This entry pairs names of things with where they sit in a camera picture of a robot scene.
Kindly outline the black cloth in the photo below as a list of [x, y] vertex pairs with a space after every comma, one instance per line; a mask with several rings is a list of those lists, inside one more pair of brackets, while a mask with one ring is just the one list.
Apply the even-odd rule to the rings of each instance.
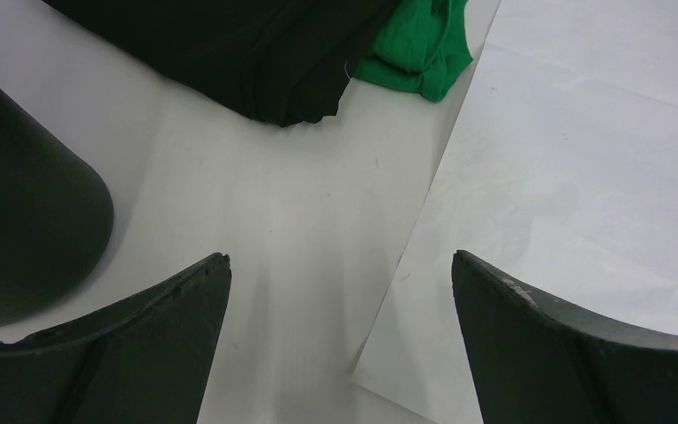
[[161, 75], [253, 120], [334, 116], [394, 1], [53, 0]]

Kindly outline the white paper bouquet wrap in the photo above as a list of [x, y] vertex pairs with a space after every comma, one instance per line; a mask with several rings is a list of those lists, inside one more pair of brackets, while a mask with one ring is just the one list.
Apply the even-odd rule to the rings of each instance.
[[678, 1], [503, 1], [354, 371], [436, 423], [481, 415], [454, 252], [678, 335]]

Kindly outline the green cloth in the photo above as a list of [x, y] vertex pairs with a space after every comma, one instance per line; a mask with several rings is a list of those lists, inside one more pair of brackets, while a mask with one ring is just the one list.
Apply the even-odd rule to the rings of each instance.
[[442, 101], [473, 62], [465, 29], [466, 0], [402, 1], [353, 76], [392, 90]]

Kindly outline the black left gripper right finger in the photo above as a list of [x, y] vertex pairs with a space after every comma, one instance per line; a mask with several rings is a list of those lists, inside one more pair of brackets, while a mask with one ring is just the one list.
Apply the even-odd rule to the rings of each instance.
[[596, 314], [467, 251], [451, 268], [486, 423], [678, 423], [678, 336]]

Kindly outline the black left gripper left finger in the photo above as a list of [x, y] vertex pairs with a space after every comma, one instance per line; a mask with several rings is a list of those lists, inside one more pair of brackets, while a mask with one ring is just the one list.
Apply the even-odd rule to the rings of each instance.
[[0, 343], [0, 423], [194, 423], [228, 305], [230, 258], [14, 344]]

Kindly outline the black cylindrical vase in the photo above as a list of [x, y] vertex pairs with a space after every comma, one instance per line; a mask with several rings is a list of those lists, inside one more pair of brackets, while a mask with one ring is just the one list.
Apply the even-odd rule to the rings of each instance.
[[102, 178], [0, 88], [0, 326], [82, 283], [113, 225]]

